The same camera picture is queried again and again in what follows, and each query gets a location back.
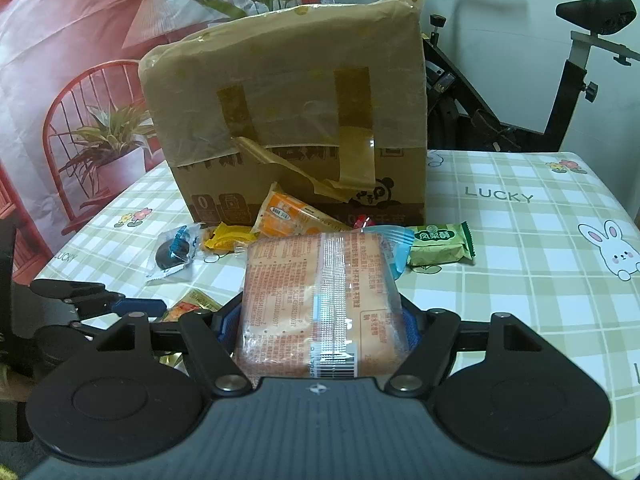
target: snack wrapper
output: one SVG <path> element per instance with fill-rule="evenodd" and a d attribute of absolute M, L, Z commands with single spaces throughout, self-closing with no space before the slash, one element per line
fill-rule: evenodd
<path fill-rule="evenodd" d="M 207 296 L 201 290 L 192 288 L 184 295 L 184 297 L 180 301 L 178 301 L 178 303 L 167 310 L 164 313 L 164 316 L 162 316 L 158 321 L 178 321 L 178 318 L 182 314 L 190 312 L 191 310 L 199 310 L 201 308 L 206 308 L 207 310 L 216 312 L 222 308 L 222 305 L 220 305 L 216 300 Z M 163 365 L 175 368 L 182 362 L 182 354 L 176 353 L 162 356 L 160 358 L 160 362 Z"/>
<path fill-rule="evenodd" d="M 414 243 L 409 251 L 410 267 L 448 264 L 462 258 L 472 260 L 476 256 L 466 222 L 409 229 L 414 232 Z"/>
<path fill-rule="evenodd" d="M 377 233 L 264 238 L 248 248 L 234 358 L 249 377 L 393 373 L 408 354 Z"/>
<path fill-rule="evenodd" d="M 250 244 L 258 239 L 257 233 L 252 233 L 250 227 L 243 225 L 220 225 L 213 231 L 213 236 L 204 242 L 208 249 L 219 251 L 233 251 L 238 244 Z"/>
<path fill-rule="evenodd" d="M 398 225 L 371 225 L 361 229 L 364 233 L 382 235 L 382 252 L 389 264 L 391 275 L 397 280 L 406 267 L 406 260 L 414 242 L 414 232 Z"/>
<path fill-rule="evenodd" d="M 178 318 L 191 310 L 199 310 L 206 308 L 212 312 L 217 312 L 222 308 L 216 300 L 207 296 L 204 292 L 197 288 L 192 288 L 184 297 L 174 306 L 168 309 L 159 319 L 160 321 L 178 321 Z"/>
<path fill-rule="evenodd" d="M 200 243 L 200 224 L 160 233 L 146 261 L 146 282 L 191 281 L 191 263 Z"/>
<path fill-rule="evenodd" d="M 252 233 L 270 237 L 311 235 L 349 231 L 351 228 L 315 207 L 282 191 L 277 182 L 271 184 L 262 203 Z"/>

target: barcode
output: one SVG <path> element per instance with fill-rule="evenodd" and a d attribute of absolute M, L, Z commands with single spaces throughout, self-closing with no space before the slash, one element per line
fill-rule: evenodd
<path fill-rule="evenodd" d="M 320 379 L 353 379 L 355 377 L 355 354 L 344 353 L 340 358 L 320 361 L 316 377 Z"/>

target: plant pot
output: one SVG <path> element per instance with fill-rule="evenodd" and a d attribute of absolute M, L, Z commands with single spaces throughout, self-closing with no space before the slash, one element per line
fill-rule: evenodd
<path fill-rule="evenodd" d="M 100 166 L 97 174 L 100 189 L 108 187 L 110 192 L 119 194 L 145 174 L 145 150 L 136 148 Z"/>

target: brown tape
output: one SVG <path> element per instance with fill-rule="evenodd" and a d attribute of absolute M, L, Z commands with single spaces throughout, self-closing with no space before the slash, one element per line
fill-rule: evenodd
<path fill-rule="evenodd" d="M 374 189 L 373 112 L 369 68 L 334 70 L 340 126 L 340 181 L 326 182 L 340 189 Z"/>
<path fill-rule="evenodd" d="M 256 142 L 254 123 L 242 85 L 218 90 L 218 99 L 231 136 L 263 164 L 280 164 L 309 180 L 314 193 L 348 202 L 354 191 L 376 187 L 373 119 L 368 67 L 334 70 L 340 127 L 340 180 L 323 182 L 300 170 Z"/>
<path fill-rule="evenodd" d="M 222 108 L 222 116 L 225 118 L 226 127 L 229 128 L 231 136 L 257 140 L 254 122 L 249 113 L 242 85 L 221 88 L 216 94 Z"/>
<path fill-rule="evenodd" d="M 315 194 L 328 196 L 329 198 L 339 200 L 340 202 L 348 202 L 349 199 L 353 196 L 353 190 L 334 189 L 334 187 L 330 184 L 320 182 L 308 173 L 305 173 L 305 171 L 302 171 L 296 165 L 291 164 L 288 160 L 282 158 L 281 156 L 277 156 L 275 153 L 270 152 L 266 148 L 263 148 L 254 140 L 247 139 L 246 137 L 235 137 L 234 140 L 236 141 L 238 146 L 246 150 L 258 162 L 261 162 L 262 164 L 279 164 L 305 177 L 309 180 L 309 182 L 311 182 L 311 184 L 313 184 Z"/>

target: checkered tablecloth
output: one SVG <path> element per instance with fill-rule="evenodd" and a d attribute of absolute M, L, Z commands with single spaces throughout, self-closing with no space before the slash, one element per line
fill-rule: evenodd
<path fill-rule="evenodd" d="M 604 184 L 573 153 L 431 152 L 427 220 L 466 220 L 475 261 L 436 274 L 407 271 L 399 290 L 423 309 L 447 308 L 467 320 L 507 311 L 532 326 L 607 391 L 612 423 L 596 458 L 620 478 L 634 478 L 640 472 L 640 272 L 629 261 L 640 260 L 640 233 Z M 604 227 L 607 220 L 614 223 Z M 169 305 L 195 286 L 225 303 L 244 274 L 233 255 L 197 261 L 193 283 L 145 286 L 144 266 L 158 234 L 190 221 L 162 164 L 84 227 L 40 277 L 102 282 Z M 580 224 L 589 226 L 584 235 Z M 628 274 L 618 274 L 621 268 Z M 463 354 L 456 366 L 481 359 Z"/>

